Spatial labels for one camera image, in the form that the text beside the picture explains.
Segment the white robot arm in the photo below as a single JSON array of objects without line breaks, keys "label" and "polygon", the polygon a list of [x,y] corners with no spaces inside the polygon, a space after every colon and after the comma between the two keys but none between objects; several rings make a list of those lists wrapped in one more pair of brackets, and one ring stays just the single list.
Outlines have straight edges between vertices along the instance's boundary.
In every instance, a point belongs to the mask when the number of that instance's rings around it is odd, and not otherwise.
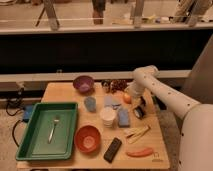
[{"label": "white robot arm", "polygon": [[148,89],[183,120],[178,171],[213,171],[213,104],[199,101],[156,79],[158,69],[136,68],[128,86],[134,99]]}]

